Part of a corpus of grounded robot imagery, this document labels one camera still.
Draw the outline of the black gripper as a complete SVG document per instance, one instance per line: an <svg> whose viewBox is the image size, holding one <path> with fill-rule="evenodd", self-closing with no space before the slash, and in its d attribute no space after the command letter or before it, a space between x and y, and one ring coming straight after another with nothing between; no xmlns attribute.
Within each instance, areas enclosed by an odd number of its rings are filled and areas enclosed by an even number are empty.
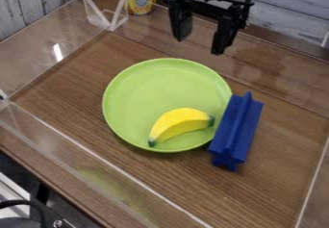
<svg viewBox="0 0 329 228"><path fill-rule="evenodd" d="M211 53L221 55L233 44L241 28L239 18L247 18L253 0L166 0L171 31L176 41L183 41L192 30L192 14L217 18L222 15L214 32Z"/></svg>

